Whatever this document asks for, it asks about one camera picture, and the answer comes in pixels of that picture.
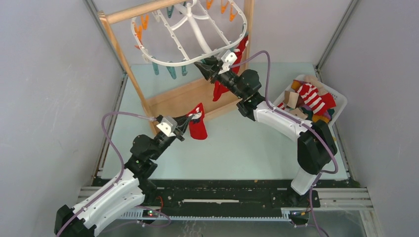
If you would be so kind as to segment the red Santa sock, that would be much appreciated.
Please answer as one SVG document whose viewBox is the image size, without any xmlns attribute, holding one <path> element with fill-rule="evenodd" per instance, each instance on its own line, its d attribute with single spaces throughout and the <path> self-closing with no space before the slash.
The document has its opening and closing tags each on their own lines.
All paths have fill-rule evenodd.
<svg viewBox="0 0 419 237">
<path fill-rule="evenodd" d="M 203 104 L 199 103 L 187 116 L 191 118 L 189 121 L 190 136 L 196 140 L 207 139 L 208 134 L 204 123 L 205 111 Z"/>
<path fill-rule="evenodd" d="M 223 86 L 220 82 L 216 81 L 214 83 L 214 90 L 213 90 L 213 102 L 216 102 L 220 99 L 222 94 L 229 92 L 229 89 Z"/>
<path fill-rule="evenodd" d="M 248 45 L 249 35 L 245 35 L 244 38 L 240 41 L 238 46 L 233 50 L 237 59 L 234 62 L 234 65 L 239 64 L 242 60 L 243 53 Z"/>
</svg>

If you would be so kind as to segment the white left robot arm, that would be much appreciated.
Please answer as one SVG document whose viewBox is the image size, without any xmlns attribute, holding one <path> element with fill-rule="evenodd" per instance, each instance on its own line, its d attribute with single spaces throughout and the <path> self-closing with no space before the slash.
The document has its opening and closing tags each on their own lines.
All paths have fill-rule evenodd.
<svg viewBox="0 0 419 237">
<path fill-rule="evenodd" d="M 54 233 L 58 237 L 96 237 L 109 224 L 130 209 L 152 205 L 157 187 L 149 177 L 156 170 L 155 163 L 163 152 L 176 140 L 183 141 L 183 134 L 200 112 L 189 112 L 172 118 L 162 115 L 144 117 L 157 122 L 160 130 L 154 137 L 141 134 L 134 138 L 131 157 L 121 162 L 117 175 L 82 202 L 69 207 L 62 206 L 56 213 Z"/>
</svg>

